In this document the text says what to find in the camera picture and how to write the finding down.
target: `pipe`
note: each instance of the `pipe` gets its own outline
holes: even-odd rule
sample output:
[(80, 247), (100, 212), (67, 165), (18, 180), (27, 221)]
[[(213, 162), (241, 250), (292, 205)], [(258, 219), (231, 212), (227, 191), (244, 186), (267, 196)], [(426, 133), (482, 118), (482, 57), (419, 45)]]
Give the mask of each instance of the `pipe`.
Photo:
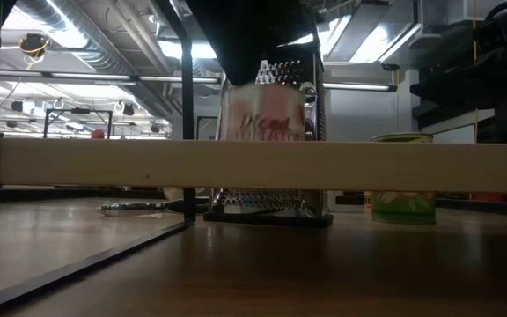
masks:
[[(181, 83), (181, 76), (149, 76), (149, 75), (111, 75), (94, 73), (75, 73), (75, 72), (57, 72), (57, 71), (35, 71), (35, 70), (0, 70), (0, 79), (16, 81), (22, 77), (25, 81), (32, 82), (59, 82), (63, 80), (91, 81), (94, 84), (102, 82), (111, 85), (121, 85), (123, 83), (135, 82), (156, 82), (156, 83)], [(220, 84), (219, 77), (193, 77), (194, 84)]]
[(154, 42), (150, 38), (150, 36), (146, 35), (146, 34), (148, 34), (148, 30), (142, 25), (142, 22), (140, 22), (140, 19), (136, 16), (134, 11), (129, 7), (129, 5), (127, 4), (127, 2), (125, 0), (116, 0), (116, 2), (121, 7), (121, 10), (123, 10), (124, 13), (127, 14), (130, 21), (132, 21), (132, 23), (134, 24), (134, 26), (136, 27), (138, 32), (140, 32), (140, 35), (142, 35), (142, 38), (144, 39), (146, 44), (148, 44), (148, 47), (150, 47), (151, 51), (154, 53), (156, 58), (163, 65), (163, 67), (165, 69), (163, 73), (164, 74), (171, 74), (172, 70), (170, 70), (169, 63), (168, 63), (167, 59), (165, 58), (164, 53), (159, 48), (158, 43)]
[[(65, 34), (77, 36), (81, 34), (87, 39), (87, 44), (83, 48), (95, 50), (97, 53), (73, 54), (96, 72), (123, 75), (136, 73), (132, 65), (73, 0), (18, 0), (15, 7), (29, 18), (38, 21), (42, 29), (55, 41), (63, 40)], [(138, 103), (150, 114), (171, 118), (172, 103), (143, 83), (120, 88), (134, 95)]]
[(156, 70), (159, 73), (165, 73), (165, 67), (162, 65), (162, 63), (157, 59), (156, 56), (152, 54), (149, 47), (147, 47), (143, 42), (140, 36), (136, 34), (130, 23), (124, 18), (124, 15), (122, 14), (121, 10), (114, 4), (113, 0), (105, 0), (106, 3), (109, 6), (109, 9), (114, 13), (114, 15), (119, 19), (119, 22), (121, 22), (122, 27), (124, 27), (127, 32), (129, 33), (132, 40), (136, 43), (136, 45), (142, 50), (142, 52), (146, 55), (148, 60), (154, 65)]
[[(158, 83), (182, 83), (180, 76), (147, 76), (147, 75), (109, 75), (109, 74), (87, 74), (74, 72), (50, 72), (50, 71), (27, 71), (27, 70), (0, 70), (0, 79), (16, 81), (22, 77), (24, 82), (62, 82), (63, 80), (77, 80), (79, 82), (90, 81), (93, 83), (109, 83), (110, 85), (121, 85), (123, 83), (137, 82), (158, 82)], [(192, 77), (193, 84), (220, 85), (219, 77)], [(364, 83), (324, 83), (324, 88), (334, 90), (359, 90), (374, 92), (396, 92), (397, 85), (378, 85)]]

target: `metal beam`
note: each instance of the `metal beam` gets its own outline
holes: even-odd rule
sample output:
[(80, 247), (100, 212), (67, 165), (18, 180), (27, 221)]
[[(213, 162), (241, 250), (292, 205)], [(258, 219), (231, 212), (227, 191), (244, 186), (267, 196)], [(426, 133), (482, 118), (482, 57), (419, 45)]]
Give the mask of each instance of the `metal beam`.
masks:
[[(156, 0), (159, 9), (164, 13), (165, 19), (180, 38), (181, 43), (181, 75), (183, 87), (183, 139), (195, 138), (195, 112), (193, 106), (193, 56), (191, 48), (193, 43), (189, 38), (183, 22), (172, 3), (166, 0)], [(195, 189), (183, 188), (183, 201), (185, 204), (185, 219), (195, 221)]]
[[(35, 83), (83, 84), (86, 85), (133, 85), (136, 82), (183, 83), (180, 76), (115, 75), (96, 73), (50, 72), (31, 70), (0, 70), (0, 80)], [(193, 84), (221, 83), (220, 77), (192, 77)], [(396, 92), (396, 85), (374, 85), (363, 83), (324, 83), (324, 88), (334, 90), (356, 90), (374, 92)]]

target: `ceiling fixture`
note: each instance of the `ceiling fixture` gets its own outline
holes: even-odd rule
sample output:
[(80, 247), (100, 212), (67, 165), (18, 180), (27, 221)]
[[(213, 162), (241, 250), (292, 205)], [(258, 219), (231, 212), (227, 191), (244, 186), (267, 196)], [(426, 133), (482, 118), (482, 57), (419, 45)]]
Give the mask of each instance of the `ceiling fixture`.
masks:
[[(351, 20), (350, 15), (343, 16), (341, 18), (336, 18), (328, 23), (328, 29), (326, 31), (318, 32), (318, 39), (320, 41), (320, 50), (323, 56), (328, 56), (335, 44), (342, 36), (343, 31), (348, 26), (349, 21)], [(314, 36), (312, 34), (308, 34), (306, 36), (301, 37), (298, 40), (294, 40), (290, 43), (281, 45), (292, 45), (292, 44), (304, 44), (310, 43), (314, 41)]]
[(361, 90), (361, 91), (374, 91), (374, 92), (388, 92), (391, 87), (388, 85), (364, 85), (364, 84), (324, 84), (326, 89), (339, 89), (339, 90)]
[(153, 124), (151, 125), (150, 130), (151, 130), (152, 132), (154, 132), (154, 133), (158, 133), (158, 132), (160, 131), (159, 124), (157, 124), (157, 123), (153, 123)]
[(410, 40), (410, 38), (412, 36), (414, 36), (414, 34), (416, 34), (416, 32), (420, 31), (421, 28), (422, 28), (422, 25), (420, 23), (418, 23), (414, 27), (412, 27), (412, 29), (410, 31), (408, 31), (408, 33), (406, 33), (406, 35), (404, 35), (399, 41), (397, 41), (396, 43), (394, 43), (394, 45), (392, 45), (378, 59), (378, 61), (383, 63), (388, 57), (390, 57), (392, 54), (394, 54), (394, 52), (396, 52), (397, 50), (399, 50), (399, 48), (401, 48), (402, 45), (404, 45), (404, 43), (406, 43), (408, 40)]
[(32, 19), (20, 9), (15, 8), (14, 11), (30, 21), (33, 21), (39, 26), (40, 30), (50, 35), (52, 40), (58, 42), (65, 48), (84, 48), (89, 42), (87, 38), (77, 29), (77, 27), (71, 22), (70, 18), (62, 11), (62, 9), (55, 4), (55, 0), (46, 0), (46, 2), (52, 7), (55, 13), (60, 17), (63, 27), (61, 29), (55, 29), (52, 26), (40, 23), (37, 20)]
[[(158, 41), (158, 45), (167, 57), (174, 57), (181, 59), (183, 51), (181, 50), (181, 44), (178, 42), (171, 41)], [(210, 46), (207, 41), (194, 41), (191, 47), (191, 56), (193, 58), (217, 58), (217, 53)]]
[(58, 100), (54, 101), (54, 104), (52, 105), (54, 109), (62, 109), (63, 108), (63, 101), (62, 98), (58, 98)]
[(125, 115), (134, 115), (134, 105), (125, 104), (124, 109), (122, 110), (122, 113)]
[(11, 110), (23, 112), (23, 101), (13, 101), (11, 103)]
[(350, 63), (373, 63), (388, 49), (388, 33), (382, 25), (378, 25), (356, 53), (349, 60)]

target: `ceiling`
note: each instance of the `ceiling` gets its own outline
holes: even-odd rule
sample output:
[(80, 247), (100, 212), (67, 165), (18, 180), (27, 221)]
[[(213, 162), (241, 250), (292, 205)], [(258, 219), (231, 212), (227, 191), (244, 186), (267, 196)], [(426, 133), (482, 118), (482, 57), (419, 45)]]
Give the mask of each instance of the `ceiling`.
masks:
[[(55, 0), (36, 0), (35, 2), (51, 4), (53, 1)], [(124, 2), (126, 6), (120, 5), (120, 2)], [(193, 51), (194, 57), (197, 57), (195, 75), (221, 76), (222, 70), (217, 59), (212, 58), (211, 53), (205, 53), (205, 49), (211, 48), (190, 10), (184, 2), (174, 2), (180, 4), (179, 10), (185, 16), (184, 23), (195, 40)], [(303, 2), (318, 12), (319, 37), (324, 53), (327, 80), (333, 79), (334, 76), (330, 74), (338, 72), (342, 74), (341, 78), (344, 81), (391, 84), (391, 74), (382, 72), (378, 64), (373, 62), (376, 62), (415, 23), (412, 1), (303, 0)], [(63, 0), (61, 3), (72, 4), (72, 10), (79, 10), (83, 15), (82, 18), (86, 18), (89, 23), (96, 26), (99, 36), (102, 36), (101, 39), (112, 44), (110, 47), (105, 47), (115, 50), (114, 55), (118, 53), (122, 59), (121, 62), (128, 65), (130, 73), (180, 74), (180, 59), (177, 56), (180, 53), (169, 46), (174, 44), (178, 48), (178, 41), (163, 17), (156, 14), (157, 9), (150, 0)], [(111, 5), (115, 5), (117, 10), (113, 10)], [(118, 15), (119, 11), (128, 21), (128, 27), (139, 36), (140, 44), (135, 41), (132, 36), (134, 34), (130, 34), (127, 24), (123, 25)], [(143, 27), (145, 34), (140, 32), (143, 29), (138, 28), (135, 21), (130, 19), (131, 16), (137, 18), (138, 25)], [(75, 25), (78, 21), (79, 19), (72, 19), (71, 23)], [(48, 29), (45, 29), (40, 21), (30, 18), (24, 12), (13, 10), (2, 27), (0, 69), (95, 72), (86, 60), (79, 57), (82, 55), (79, 52), (83, 51), (83, 48), (72, 51), (70, 48), (61, 46), (57, 41), (50, 41), (43, 58), (34, 59), (18, 48), (19, 42), (29, 33), (48, 37), (48, 32), (45, 30)], [(407, 39), (408, 42), (413, 38), (414, 35)], [(152, 53), (154, 52), (149, 45), (145, 45), (146, 40), (151, 40), (156, 44), (157, 54), (154, 54), (154, 58), (150, 58), (150, 54), (146, 54), (143, 50), (142, 42), (146, 50), (150, 49)], [(408, 51), (408, 44), (404, 44), (399, 51), (386, 60), (388, 63), (400, 61), (407, 63), (406, 60), (400, 58), (405, 55), (405, 51)], [(208, 58), (201, 58), (203, 56), (195, 56), (195, 54), (205, 54), (204, 57)], [(349, 67), (352, 67), (354, 63), (358, 66), (356, 69), (353, 68), (353, 71), (349, 71)], [(115, 124), (112, 132), (115, 138), (135, 136), (169, 138), (171, 125), (168, 122), (172, 120), (172, 115), (177, 115), (180, 108), (180, 85), (151, 83), (146, 84), (146, 89), (152, 91), (152, 96), (158, 98), (158, 103), (163, 102), (169, 106), (170, 114), (154, 113), (151, 107), (156, 105), (142, 102), (143, 99), (140, 99), (137, 93), (122, 86), (94, 85), (87, 82), (73, 85), (31, 81), (18, 83), (2, 80), (0, 81), (0, 132), (14, 137), (39, 137), (44, 128), (41, 120), (44, 118), (45, 109), (63, 105), (63, 109), (84, 107), (91, 110), (113, 111)], [(216, 85), (195, 85), (194, 91), (196, 113), (217, 112), (212, 110), (219, 104), (219, 90)], [(11, 109), (13, 101), (22, 101), (24, 111), (13, 111)], [(129, 116), (122, 112), (122, 107), (126, 104), (134, 105), (133, 115)], [(8, 122), (13, 120), (15, 122), (9, 125)], [(104, 122), (99, 123), (102, 121), (103, 119), (96, 114), (64, 113), (60, 120), (56, 120), (51, 125), (49, 132), (52, 137), (88, 137), (93, 129), (107, 128)], [(72, 129), (73, 122), (78, 122), (83, 127)], [(152, 125), (159, 126), (161, 130), (158, 133), (152, 132)]]

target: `ceiling light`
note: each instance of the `ceiling light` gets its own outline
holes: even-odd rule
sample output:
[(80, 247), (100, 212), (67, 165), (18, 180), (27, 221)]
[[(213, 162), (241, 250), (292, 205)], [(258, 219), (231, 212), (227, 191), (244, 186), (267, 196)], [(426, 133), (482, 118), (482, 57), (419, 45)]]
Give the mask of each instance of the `ceiling light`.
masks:
[[(158, 41), (158, 44), (165, 56), (181, 59), (183, 55), (181, 44), (171, 41)], [(217, 58), (217, 54), (207, 41), (195, 41), (191, 47), (191, 56), (193, 58)]]
[(110, 74), (80, 74), (80, 73), (52, 73), (52, 77), (56, 78), (85, 78), (98, 80), (130, 80), (127, 75), (110, 75)]
[(134, 106), (132, 104), (125, 104), (124, 109), (122, 110), (122, 114), (134, 115)]
[(83, 130), (84, 129), (84, 126), (79, 124), (79, 123), (75, 123), (75, 122), (68, 122), (66, 123), (66, 127), (70, 127), (72, 129), (78, 129), (78, 130)]
[(340, 90), (364, 90), (375, 92), (387, 92), (391, 89), (388, 85), (364, 85), (364, 84), (324, 84), (325, 89), (340, 89)]
[(356, 53), (349, 60), (350, 63), (373, 63), (388, 49), (388, 33), (382, 25), (378, 25), (367, 36)]
[[(163, 83), (181, 83), (183, 78), (181, 76), (141, 76), (140, 80)], [(217, 77), (194, 77), (193, 82), (196, 84), (218, 84), (220, 83), (220, 79)]]
[[(93, 125), (108, 125), (109, 122), (100, 122), (100, 121), (87, 121), (85, 124), (93, 124)], [(136, 125), (133, 122), (111, 122), (112, 125), (115, 126), (134, 126)]]
[[(59, 6), (55, 4), (55, 0), (46, 0), (48, 5), (52, 7), (55, 13), (59, 16), (56, 19), (61, 20), (61, 27), (59, 30), (54, 29), (50, 25), (46, 23), (36, 22), (40, 30), (44, 31), (44, 33), (48, 34), (52, 38), (52, 40), (58, 42), (65, 48), (84, 48), (88, 40), (85, 36), (79, 31), (77, 26), (75, 26), (70, 17), (68, 17), (65, 13), (62, 12)], [(22, 12), (21, 10), (15, 8), (16, 12), (21, 14), (24, 18), (31, 19), (27, 14)]]
[[(332, 48), (334, 48), (335, 44), (340, 39), (340, 36), (342, 36), (342, 33), (345, 30), (346, 26), (348, 26), (350, 20), (351, 20), (350, 15), (346, 15), (341, 18), (336, 18), (328, 23), (329, 26), (328, 30), (318, 32), (318, 40), (320, 41), (322, 55), (326, 56), (330, 54)], [(310, 43), (312, 41), (314, 41), (314, 36), (312, 34), (308, 34), (306, 36), (301, 37), (298, 40), (292, 41), (284, 45), (304, 44)]]
[[(30, 137), (37, 137), (42, 138), (44, 137), (43, 133), (39, 132), (15, 132), (15, 131), (4, 131), (5, 136), (30, 136)], [(75, 138), (91, 138), (90, 134), (78, 134), (78, 133), (47, 133), (47, 137), (70, 137), (74, 136)]]
[(406, 35), (404, 35), (399, 41), (394, 43), (394, 45), (389, 48), (386, 53), (384, 53), (378, 60), (380, 62), (384, 62), (388, 57), (390, 57), (394, 52), (396, 52), (399, 48), (404, 45), (416, 32), (418, 32), (422, 28), (422, 25), (420, 23), (416, 24)]
[(23, 101), (13, 101), (11, 103), (11, 110), (23, 112)]
[(152, 131), (154, 133), (158, 133), (160, 131), (159, 124), (157, 124), (157, 123), (152, 124), (150, 127), (150, 131)]
[(39, 71), (28, 71), (28, 70), (0, 70), (0, 76), (42, 77), (42, 73)]
[(111, 136), (112, 140), (166, 140), (165, 136), (157, 135), (157, 136)]
[(330, 52), (332, 52), (332, 49), (340, 39), (340, 36), (342, 36), (343, 31), (345, 31), (345, 28), (348, 26), (350, 20), (350, 15), (343, 16), (339, 22), (334, 23), (334, 27), (332, 27), (332, 22), (334, 21), (330, 22), (330, 30), (332, 30), (332, 32), (329, 34), (325, 42), (321, 42), (322, 55), (328, 56)]

